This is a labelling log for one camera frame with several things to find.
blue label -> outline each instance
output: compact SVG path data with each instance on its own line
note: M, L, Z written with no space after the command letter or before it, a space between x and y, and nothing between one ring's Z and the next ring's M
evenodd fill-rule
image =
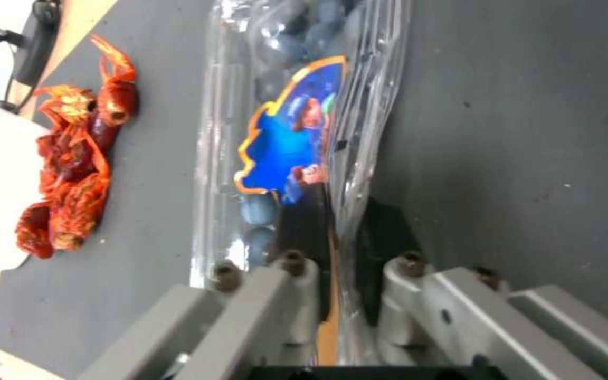
M234 180L241 193L277 192L283 202L293 203L306 185L326 180L321 158L345 64L343 56L311 62L292 76L276 101L256 111L239 147L244 168Z

gray mat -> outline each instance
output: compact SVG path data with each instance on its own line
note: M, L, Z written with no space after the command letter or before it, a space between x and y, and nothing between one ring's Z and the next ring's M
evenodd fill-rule
M169 287L188 283L209 10L121 0L93 30L133 58L140 114L118 137L104 219L82 250L2 273L0 349L74 378ZM84 39L45 84L97 90L98 62Z
M559 284L608 316L608 2L424 0L412 15L374 194L439 267Z

screw head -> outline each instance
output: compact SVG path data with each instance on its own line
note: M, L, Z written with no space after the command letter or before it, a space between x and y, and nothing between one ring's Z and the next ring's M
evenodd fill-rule
M294 277L299 277L306 270L306 257L300 250L286 250L281 254L280 268Z
M425 274L426 260L419 251L405 251L398 256L400 271L408 277L421 277Z
M480 282L489 286L493 291L499 291L501 279L495 270L487 269L485 267L475 267L473 268L473 272Z
M213 268L213 287L222 293L231 293L241 286L241 270L229 260L222 260Z

